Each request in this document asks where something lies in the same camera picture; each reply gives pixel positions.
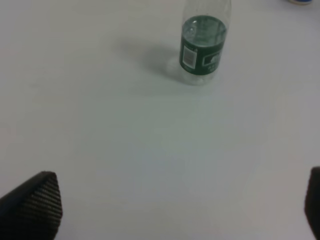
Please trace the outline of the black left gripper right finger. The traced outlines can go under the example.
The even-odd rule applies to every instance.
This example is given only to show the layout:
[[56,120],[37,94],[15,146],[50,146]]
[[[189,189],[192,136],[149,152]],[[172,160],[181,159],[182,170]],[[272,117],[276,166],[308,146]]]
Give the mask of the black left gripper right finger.
[[304,200],[304,213],[316,240],[320,240],[320,167],[310,171]]

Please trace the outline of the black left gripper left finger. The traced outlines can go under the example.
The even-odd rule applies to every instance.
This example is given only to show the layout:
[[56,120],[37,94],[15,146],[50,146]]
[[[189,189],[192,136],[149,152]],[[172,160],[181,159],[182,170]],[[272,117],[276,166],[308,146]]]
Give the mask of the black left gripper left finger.
[[56,173],[39,172],[0,198],[0,238],[53,240],[62,217]]

